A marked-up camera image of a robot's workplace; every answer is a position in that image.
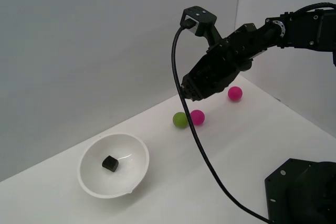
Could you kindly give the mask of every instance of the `black cable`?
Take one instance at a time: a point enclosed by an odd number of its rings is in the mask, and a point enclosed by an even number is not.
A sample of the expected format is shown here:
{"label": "black cable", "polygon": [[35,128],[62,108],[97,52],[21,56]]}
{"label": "black cable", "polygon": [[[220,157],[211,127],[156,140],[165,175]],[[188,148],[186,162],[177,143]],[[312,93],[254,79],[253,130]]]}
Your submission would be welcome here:
{"label": "black cable", "polygon": [[222,181],[220,180],[219,176],[217,175],[215,169],[213,168],[212,164],[210,163],[203,147],[202,147],[202,144],[197,136],[197,133],[196,133],[196,129],[195,129],[195,126],[193,124],[193,120],[191,119],[191,116],[190,116],[190,112],[189,112],[189,109],[188,109],[188,106],[187,106],[187,103],[185,102],[185,99],[183,97],[183,91],[182,91],[182,88],[180,86],[180,82],[178,80],[178,75],[177,75],[177,70],[176,70],[176,60],[175,60],[175,54],[176,54],[176,45],[177,45],[177,40],[179,39],[179,36],[181,34],[181,32],[186,29],[186,28],[192,28],[193,26],[195,26],[195,23],[192,25],[191,22],[194,22],[192,20],[186,20],[187,23],[182,27],[180,27],[178,29],[178,31],[176,32],[175,34],[175,37],[174,37],[174,40],[173,40],[173,46],[172,46],[172,69],[173,69],[173,76],[174,76],[174,81],[175,81],[175,85],[176,85],[176,88],[177,88],[177,91],[178,91],[178,94],[180,96],[180,99],[181,99],[181,102],[182,102],[182,106],[183,106],[183,109],[184,109],[184,112],[187,116],[187,119],[188,119],[188,123],[189,123],[189,126],[190,126],[190,130],[194,136],[194,139],[195,139],[195,142],[197,144],[197,147],[206,163],[206,165],[208,166],[210,172],[212,173],[212,175],[214,176],[216,182],[218,183],[219,187],[223,190],[223,192],[225,193],[225,195],[234,203],[236,204],[241,210],[247,212],[248,214],[254,216],[255,218],[259,219],[259,220],[262,220],[266,223],[269,223],[269,224],[274,224],[273,221],[270,221],[268,219],[266,219],[265,217],[253,212],[252,210],[248,209],[247,207],[243,206],[241,203],[239,203],[238,200],[236,200],[231,194],[230,192],[226,189],[226,187],[223,185]]}
{"label": "black cable", "polygon": [[306,13],[310,10],[319,9],[319,8],[333,8],[333,9],[336,9],[336,4],[332,4],[332,3],[328,3],[328,2],[312,4],[312,5],[308,5],[308,6],[305,6],[301,9],[297,10],[296,12],[294,12],[294,14],[296,15],[296,14]]}

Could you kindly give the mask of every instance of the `green ball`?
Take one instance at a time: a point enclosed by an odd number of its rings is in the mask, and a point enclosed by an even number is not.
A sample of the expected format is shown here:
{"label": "green ball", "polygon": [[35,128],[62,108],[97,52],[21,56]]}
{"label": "green ball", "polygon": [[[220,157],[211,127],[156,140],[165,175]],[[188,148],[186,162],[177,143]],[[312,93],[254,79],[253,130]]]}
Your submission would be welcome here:
{"label": "green ball", "polygon": [[183,112],[177,112],[173,116],[173,123],[178,128],[186,128],[188,126],[187,116]]}

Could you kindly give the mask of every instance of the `bowl rim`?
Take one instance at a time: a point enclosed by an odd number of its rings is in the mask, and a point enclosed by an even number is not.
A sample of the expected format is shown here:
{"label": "bowl rim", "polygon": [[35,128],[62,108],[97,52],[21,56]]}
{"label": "bowl rim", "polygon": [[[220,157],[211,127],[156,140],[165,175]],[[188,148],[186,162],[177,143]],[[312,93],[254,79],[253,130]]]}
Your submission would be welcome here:
{"label": "bowl rim", "polygon": [[[134,184],[134,187],[130,190],[130,191],[124,191],[122,193],[118,193],[118,194],[112,194],[112,195],[105,195],[105,194],[97,194],[93,191],[91,191],[83,182],[82,180],[82,177],[81,177],[81,174],[80,174],[80,167],[81,167],[81,164],[82,164],[82,161],[83,161],[83,158],[86,154],[86,152],[94,145],[96,144],[98,141],[104,139],[105,137],[108,137],[108,136],[112,136],[112,135],[127,135],[127,136],[130,136],[136,140],[138,140],[140,142],[140,144],[142,145],[142,147],[144,148],[145,150],[145,154],[146,154],[146,164],[145,164],[145,170],[144,170],[144,173],[142,174],[142,176],[140,176],[139,180]],[[148,170],[148,166],[149,166],[149,152],[148,152],[148,148],[147,146],[145,145],[145,143],[138,137],[132,135],[132,134],[129,134],[129,133],[125,133],[125,132],[114,132],[114,133],[108,133],[108,134],[104,134],[104,135],[100,135],[99,139],[93,141],[84,151],[84,153],[82,154],[80,160],[79,160],[79,163],[78,163],[78,166],[77,166],[77,178],[78,178],[78,182],[80,184],[80,186],[83,188],[84,191],[86,191],[88,194],[96,197],[96,198],[101,198],[101,199],[111,199],[111,198],[117,198],[117,197],[120,197],[120,196],[123,196],[125,194],[130,194],[133,192],[133,190],[138,186],[138,184],[142,181],[142,179],[145,177],[146,173],[147,173],[147,170]]]}

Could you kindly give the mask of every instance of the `cable connector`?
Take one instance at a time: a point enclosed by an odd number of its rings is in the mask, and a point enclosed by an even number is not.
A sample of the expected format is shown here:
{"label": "cable connector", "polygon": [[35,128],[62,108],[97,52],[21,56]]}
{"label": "cable connector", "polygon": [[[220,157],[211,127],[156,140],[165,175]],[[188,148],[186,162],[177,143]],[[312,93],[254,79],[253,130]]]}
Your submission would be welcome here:
{"label": "cable connector", "polygon": [[192,20],[191,18],[188,18],[181,23],[181,27],[183,27],[184,29],[191,29],[194,26],[196,26],[196,24],[197,24],[196,21]]}

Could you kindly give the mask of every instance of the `white wall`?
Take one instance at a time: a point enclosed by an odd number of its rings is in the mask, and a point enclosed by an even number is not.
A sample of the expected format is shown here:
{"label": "white wall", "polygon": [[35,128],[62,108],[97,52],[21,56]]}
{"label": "white wall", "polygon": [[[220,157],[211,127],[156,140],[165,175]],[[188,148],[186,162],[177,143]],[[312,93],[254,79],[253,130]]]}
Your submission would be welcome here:
{"label": "white wall", "polygon": [[[318,2],[336,0],[239,0],[236,27],[243,23],[260,27],[266,17]],[[332,53],[272,48],[256,57],[243,76],[336,136],[336,68]]]}
{"label": "white wall", "polygon": [[[0,0],[0,180],[174,95],[193,5],[234,29],[237,0]],[[184,74],[207,47],[181,42]]]}

